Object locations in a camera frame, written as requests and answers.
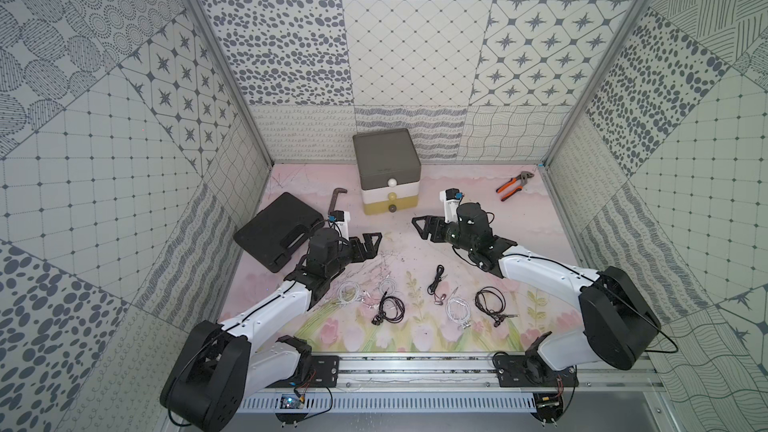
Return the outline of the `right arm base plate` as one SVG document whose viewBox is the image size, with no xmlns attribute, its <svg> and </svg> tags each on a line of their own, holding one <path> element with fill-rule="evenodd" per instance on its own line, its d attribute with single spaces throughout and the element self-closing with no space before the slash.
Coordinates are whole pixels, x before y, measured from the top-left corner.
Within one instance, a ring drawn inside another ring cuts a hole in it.
<svg viewBox="0 0 768 432">
<path fill-rule="evenodd" d="M 577 387 L 579 380 L 574 367 L 561 371 L 551 369 L 536 353 L 509 354 L 499 351 L 491 363 L 500 387 Z"/>
</svg>

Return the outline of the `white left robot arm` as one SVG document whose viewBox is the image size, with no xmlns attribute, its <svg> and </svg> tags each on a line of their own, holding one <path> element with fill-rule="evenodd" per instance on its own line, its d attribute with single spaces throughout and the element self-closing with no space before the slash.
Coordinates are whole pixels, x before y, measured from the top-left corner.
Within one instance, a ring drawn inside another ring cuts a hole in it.
<svg viewBox="0 0 768 432">
<path fill-rule="evenodd" d="M 314 307 L 349 265 L 375 258 L 381 240 L 379 232 L 349 237 L 336 226 L 320 228 L 275 292 L 222 323 L 194 326 L 159 398 L 171 423 L 220 431 L 254 393 L 275 383 L 300 390 L 319 379 L 311 346 L 275 334 Z"/>
</svg>

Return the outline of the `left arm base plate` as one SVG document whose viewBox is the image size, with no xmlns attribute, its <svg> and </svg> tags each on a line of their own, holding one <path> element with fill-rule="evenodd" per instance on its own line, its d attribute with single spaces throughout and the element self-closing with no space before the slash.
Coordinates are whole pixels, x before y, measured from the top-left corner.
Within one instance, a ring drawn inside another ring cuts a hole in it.
<svg viewBox="0 0 768 432">
<path fill-rule="evenodd" d="M 340 357 L 337 355 L 311 355 L 299 359 L 292 387 L 335 388 L 338 381 Z"/>
</svg>

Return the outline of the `black earphones small bundle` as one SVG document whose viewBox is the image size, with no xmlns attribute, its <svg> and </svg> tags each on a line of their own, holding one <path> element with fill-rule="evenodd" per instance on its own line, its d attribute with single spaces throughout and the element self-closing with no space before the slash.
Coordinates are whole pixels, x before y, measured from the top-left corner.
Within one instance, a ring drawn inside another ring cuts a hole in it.
<svg viewBox="0 0 768 432">
<path fill-rule="evenodd" d="M 443 280 L 443 276 L 445 273 L 445 267 L 442 264 L 438 264 L 435 270 L 434 277 L 430 284 L 427 286 L 427 293 L 430 296 L 434 296 L 437 292 L 437 288 L 440 285 L 441 281 Z"/>
</svg>

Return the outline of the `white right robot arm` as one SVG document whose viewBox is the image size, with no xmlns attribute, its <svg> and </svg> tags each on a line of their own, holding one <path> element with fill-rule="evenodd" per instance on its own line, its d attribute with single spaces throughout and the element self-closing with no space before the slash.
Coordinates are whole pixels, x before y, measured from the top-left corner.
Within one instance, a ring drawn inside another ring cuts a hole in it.
<svg viewBox="0 0 768 432">
<path fill-rule="evenodd" d="M 464 259 L 502 279 L 526 283 L 576 308 L 582 326 L 566 333 L 541 334 L 526 351 L 529 367 L 540 372 L 566 370 L 602 361 L 629 370 L 652 353 L 658 336 L 677 343 L 661 324 L 630 276 L 616 267 L 595 270 L 563 264 L 495 234 L 488 213 L 474 202 L 444 202 L 444 215 L 412 220 L 419 236 L 447 243 Z"/>
</svg>

